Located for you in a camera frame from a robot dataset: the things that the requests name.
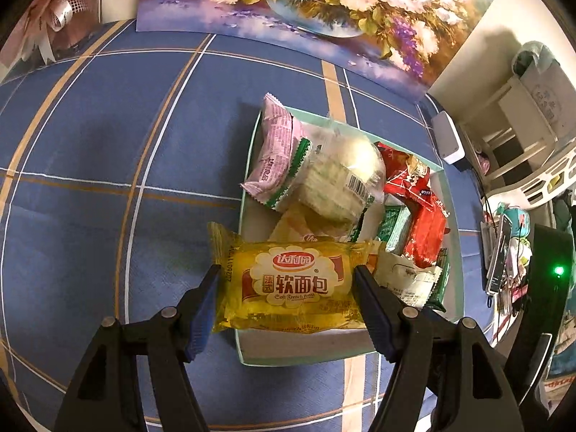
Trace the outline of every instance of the cardboard tray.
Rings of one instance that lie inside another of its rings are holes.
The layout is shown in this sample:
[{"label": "cardboard tray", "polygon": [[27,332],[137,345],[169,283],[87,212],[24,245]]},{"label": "cardboard tray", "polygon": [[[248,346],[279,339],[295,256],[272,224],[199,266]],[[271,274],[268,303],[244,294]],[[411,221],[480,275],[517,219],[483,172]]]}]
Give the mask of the cardboard tray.
[{"label": "cardboard tray", "polygon": [[[325,126],[330,121],[325,117],[298,109],[288,108],[288,111],[302,122],[307,135],[314,135],[315,131],[319,129],[318,127]],[[257,161],[258,153],[263,144],[260,118],[261,114],[258,115],[252,133],[245,178],[248,177],[254,163]],[[356,129],[345,123],[338,123],[337,128],[342,132]],[[413,154],[406,148],[386,141],[384,138],[368,132],[364,133],[372,142],[380,141],[397,150]],[[432,171],[430,186],[442,200],[448,213],[450,213],[447,226],[451,229],[451,232],[444,236],[442,243],[443,246],[449,249],[450,255],[450,277],[444,297],[444,306],[447,312],[442,315],[450,321],[457,321],[464,316],[464,284],[460,238],[454,206],[442,167],[423,157],[418,155],[417,157],[430,167]],[[367,211],[359,241],[374,237],[383,212],[382,205],[373,205]],[[266,208],[243,191],[238,233],[246,241],[266,241],[279,218],[279,213]],[[328,362],[374,351],[370,336],[365,329],[330,329],[314,334],[246,329],[236,330],[235,339],[240,361],[250,366],[277,367]]]}]

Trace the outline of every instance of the metal screw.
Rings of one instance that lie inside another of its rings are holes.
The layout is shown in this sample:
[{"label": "metal screw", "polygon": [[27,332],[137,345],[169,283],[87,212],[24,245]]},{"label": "metal screw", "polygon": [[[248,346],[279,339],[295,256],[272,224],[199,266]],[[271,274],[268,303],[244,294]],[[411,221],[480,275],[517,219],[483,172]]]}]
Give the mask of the metal screw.
[{"label": "metal screw", "polygon": [[110,328],[112,325],[116,323],[116,319],[114,317],[104,317],[102,320],[102,326],[104,328]]},{"label": "metal screw", "polygon": [[476,328],[476,322],[471,319],[470,317],[464,317],[462,319],[462,325],[464,325],[466,328]]},{"label": "metal screw", "polygon": [[164,317],[165,319],[171,319],[177,313],[178,310],[176,310],[176,307],[164,307],[161,312],[162,317]]},{"label": "metal screw", "polygon": [[404,307],[402,309],[402,314],[404,317],[408,317],[409,319],[415,319],[418,317],[418,311],[414,307]]}]

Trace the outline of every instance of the blue tablecloth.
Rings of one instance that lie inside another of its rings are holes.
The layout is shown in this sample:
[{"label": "blue tablecloth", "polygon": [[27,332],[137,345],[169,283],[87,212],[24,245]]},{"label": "blue tablecloth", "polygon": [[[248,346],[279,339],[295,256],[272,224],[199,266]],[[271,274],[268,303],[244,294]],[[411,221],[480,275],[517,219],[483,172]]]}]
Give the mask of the blue tablecloth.
[{"label": "blue tablecloth", "polygon": [[[102,318],[133,322],[175,304],[210,265],[206,223],[237,228],[238,184],[263,95],[329,111],[321,61],[292,50],[210,34],[137,33],[133,22],[108,25],[88,45],[79,59],[0,86],[0,366],[22,406],[48,428]],[[431,99],[412,105],[335,72],[348,123],[438,161]],[[488,328],[479,196],[470,174],[444,167],[460,229],[465,313]],[[141,360],[148,427],[160,431]],[[238,361],[233,334],[223,332],[186,369],[212,430],[352,432],[368,429],[392,371],[378,354],[362,362],[364,375],[354,377],[364,382],[362,412],[352,425],[343,420],[350,385],[342,360],[249,368]]]}]

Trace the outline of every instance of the yellow snack package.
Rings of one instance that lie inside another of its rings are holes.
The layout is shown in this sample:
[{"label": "yellow snack package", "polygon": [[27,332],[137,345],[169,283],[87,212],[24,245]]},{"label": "yellow snack package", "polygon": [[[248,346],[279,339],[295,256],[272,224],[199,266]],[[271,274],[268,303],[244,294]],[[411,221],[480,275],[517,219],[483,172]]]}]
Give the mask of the yellow snack package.
[{"label": "yellow snack package", "polygon": [[208,231],[214,263],[222,266],[214,331],[364,327],[352,271],[366,263],[370,242],[249,243],[214,222]]}]

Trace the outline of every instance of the brand logo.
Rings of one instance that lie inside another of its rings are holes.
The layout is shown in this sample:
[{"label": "brand logo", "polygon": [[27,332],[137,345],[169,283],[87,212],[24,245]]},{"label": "brand logo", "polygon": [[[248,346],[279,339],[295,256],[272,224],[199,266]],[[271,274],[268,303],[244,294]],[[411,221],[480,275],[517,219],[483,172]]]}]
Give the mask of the brand logo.
[{"label": "brand logo", "polygon": [[314,255],[308,252],[284,252],[276,255],[272,265],[277,270],[301,271],[307,270],[314,264]]}]

